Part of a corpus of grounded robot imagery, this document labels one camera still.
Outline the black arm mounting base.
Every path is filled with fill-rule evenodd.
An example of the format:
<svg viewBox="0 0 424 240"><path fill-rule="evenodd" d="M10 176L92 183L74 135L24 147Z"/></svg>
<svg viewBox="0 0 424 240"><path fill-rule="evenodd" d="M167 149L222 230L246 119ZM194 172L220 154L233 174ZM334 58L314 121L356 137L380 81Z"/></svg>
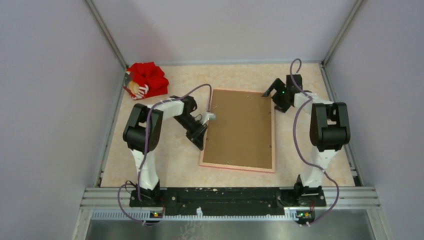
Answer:
<svg viewBox="0 0 424 240"><path fill-rule="evenodd" d="M159 208L165 215L194 215L201 208L207 216L272 216L284 215L285 208L300 207L310 210L327 205L323 190L321 198L294 198L292 187L168 187L160 188L156 200L136 199L130 195L133 208Z"/></svg>

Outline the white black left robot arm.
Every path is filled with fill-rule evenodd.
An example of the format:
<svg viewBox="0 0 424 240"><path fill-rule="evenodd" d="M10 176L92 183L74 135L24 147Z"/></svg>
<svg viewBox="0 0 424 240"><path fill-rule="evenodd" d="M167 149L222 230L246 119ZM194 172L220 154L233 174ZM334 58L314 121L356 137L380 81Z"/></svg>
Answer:
<svg viewBox="0 0 424 240"><path fill-rule="evenodd" d="M187 139L199 150L205 146L207 122L216 118L204 112L196 119L192 112L198 108L192 96L171 96L153 105L137 103L133 106L123 131L123 140L130 149L138 168L136 199L154 207L160 202L160 180L156 171L155 156L163 121L175 119L185 130Z"/></svg>

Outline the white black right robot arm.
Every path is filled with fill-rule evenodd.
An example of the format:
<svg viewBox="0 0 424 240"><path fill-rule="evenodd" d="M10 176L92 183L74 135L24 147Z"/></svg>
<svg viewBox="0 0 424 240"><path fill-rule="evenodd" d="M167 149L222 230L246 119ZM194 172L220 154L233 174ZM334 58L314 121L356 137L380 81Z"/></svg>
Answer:
<svg viewBox="0 0 424 240"><path fill-rule="evenodd" d="M295 118L303 111L310 115L309 139L312 144L310 160L301 158L306 167L293 187L293 200L307 206L314 197L321 198L322 181L327 168L338 151L351 139L347 104L333 102L303 90L299 74L287 75L286 81L276 78L263 97L271 97L275 109L286 113L297 108Z"/></svg>

